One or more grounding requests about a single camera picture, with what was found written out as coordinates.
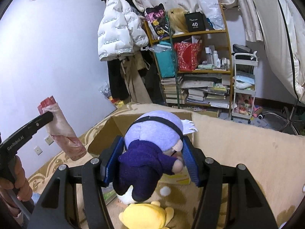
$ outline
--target pink item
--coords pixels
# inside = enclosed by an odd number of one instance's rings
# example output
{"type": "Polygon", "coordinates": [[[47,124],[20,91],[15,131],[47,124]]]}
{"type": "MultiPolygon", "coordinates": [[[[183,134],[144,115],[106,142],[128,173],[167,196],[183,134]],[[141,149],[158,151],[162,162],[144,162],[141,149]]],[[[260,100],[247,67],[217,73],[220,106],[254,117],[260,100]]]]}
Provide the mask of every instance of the pink item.
{"type": "Polygon", "coordinates": [[[78,139],[72,127],[67,122],[63,112],[54,97],[48,97],[38,106],[38,111],[43,113],[50,111],[53,113],[53,121],[45,127],[52,139],[58,146],[73,160],[76,161],[86,155],[87,150],[78,139]]]}
{"type": "Polygon", "coordinates": [[[262,107],[255,107],[253,109],[253,117],[257,118],[262,112],[263,112],[263,108],[262,107]]]}

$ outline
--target teal bag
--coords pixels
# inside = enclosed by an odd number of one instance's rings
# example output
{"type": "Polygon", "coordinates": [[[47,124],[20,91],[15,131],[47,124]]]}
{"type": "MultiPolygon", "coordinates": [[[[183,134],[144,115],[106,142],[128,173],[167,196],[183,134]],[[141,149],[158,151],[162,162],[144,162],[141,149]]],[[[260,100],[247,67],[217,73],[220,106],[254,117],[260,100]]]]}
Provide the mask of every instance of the teal bag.
{"type": "MultiPolygon", "coordinates": [[[[163,41],[160,42],[160,44],[170,46],[170,43],[163,41]]],[[[155,53],[155,55],[158,61],[161,77],[162,78],[174,77],[175,70],[173,66],[172,51],[169,49],[168,51],[165,52],[155,53]]]]}

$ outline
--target white plastic bag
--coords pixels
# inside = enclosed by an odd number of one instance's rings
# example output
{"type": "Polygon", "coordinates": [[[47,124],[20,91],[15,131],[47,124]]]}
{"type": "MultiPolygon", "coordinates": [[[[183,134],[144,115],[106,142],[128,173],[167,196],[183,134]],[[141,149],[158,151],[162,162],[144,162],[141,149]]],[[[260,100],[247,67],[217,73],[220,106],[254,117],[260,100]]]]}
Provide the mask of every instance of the white plastic bag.
{"type": "Polygon", "coordinates": [[[208,22],[212,23],[215,30],[224,30],[225,24],[218,0],[198,0],[198,4],[205,14],[208,22]]]}
{"type": "Polygon", "coordinates": [[[145,50],[146,51],[149,50],[154,53],[161,53],[161,52],[171,51],[171,46],[158,44],[158,45],[154,45],[152,47],[146,47],[145,50]]]}
{"type": "Polygon", "coordinates": [[[107,98],[111,97],[111,90],[108,82],[105,82],[105,84],[99,88],[99,91],[107,98]]]}

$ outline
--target white storage cart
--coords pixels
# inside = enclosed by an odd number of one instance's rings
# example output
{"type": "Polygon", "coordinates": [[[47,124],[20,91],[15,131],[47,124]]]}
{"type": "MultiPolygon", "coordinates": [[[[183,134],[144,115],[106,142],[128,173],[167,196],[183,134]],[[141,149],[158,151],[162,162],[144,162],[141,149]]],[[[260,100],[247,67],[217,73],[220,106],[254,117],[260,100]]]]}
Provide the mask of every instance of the white storage cart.
{"type": "Polygon", "coordinates": [[[243,118],[243,119],[248,119],[248,124],[251,123],[250,119],[252,117],[252,113],[254,110],[254,100],[255,100],[255,96],[256,96],[256,85],[257,85],[257,65],[258,65],[258,60],[257,60],[257,56],[255,54],[250,54],[250,53],[235,53],[234,54],[234,60],[233,60],[233,64],[234,64],[234,75],[235,75],[235,82],[234,82],[234,100],[233,100],[233,111],[231,114],[231,120],[234,119],[234,117],[239,117],[239,118],[243,118]],[[250,56],[251,58],[253,58],[253,60],[243,60],[243,59],[236,59],[237,56],[250,56]],[[253,74],[255,76],[255,84],[254,84],[254,90],[252,89],[238,89],[236,87],[236,67],[237,65],[243,65],[245,67],[245,65],[248,65],[248,69],[249,72],[251,72],[251,74],[253,74]],[[236,102],[236,94],[244,94],[244,95],[250,95],[253,99],[252,101],[252,106],[248,112],[248,114],[240,114],[236,112],[235,108],[235,104],[237,104],[236,102]]]}

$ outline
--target beige blanket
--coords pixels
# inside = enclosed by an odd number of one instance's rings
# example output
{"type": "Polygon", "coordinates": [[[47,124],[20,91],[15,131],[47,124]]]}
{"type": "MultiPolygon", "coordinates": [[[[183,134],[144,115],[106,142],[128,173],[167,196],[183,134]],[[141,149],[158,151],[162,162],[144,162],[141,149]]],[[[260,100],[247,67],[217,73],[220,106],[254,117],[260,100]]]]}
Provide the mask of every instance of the beige blanket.
{"type": "MultiPolygon", "coordinates": [[[[155,104],[128,105],[111,116],[142,114],[153,110],[181,111],[155,104]]],[[[194,146],[200,148],[206,156],[212,157],[220,164],[236,166],[244,163],[264,192],[272,212],[280,226],[293,214],[304,197],[305,183],[305,138],[254,126],[232,123],[216,118],[192,113],[193,121],[199,132],[194,135],[194,146]]],[[[108,118],[90,129],[83,137],[88,146],[101,130],[108,118]]],[[[82,165],[92,156],[87,153],[81,160],[72,162],[62,152],[45,164],[30,177],[29,182],[34,192],[41,193],[56,168],[66,163],[70,167],[82,165]]],[[[202,190],[193,184],[187,186],[171,185],[172,193],[168,197],[159,195],[161,184],[152,200],[160,200],[163,207],[172,206],[175,216],[168,225],[170,228],[188,229],[193,222],[202,190]]],[[[78,205],[80,220],[85,217],[82,212],[83,202],[81,186],[78,187],[78,205]]],[[[227,201],[227,186],[223,186],[222,208],[219,228],[223,228],[227,201]]],[[[124,228],[118,220],[118,214],[124,209],[114,200],[108,205],[108,211],[115,228],[124,228]]]]}

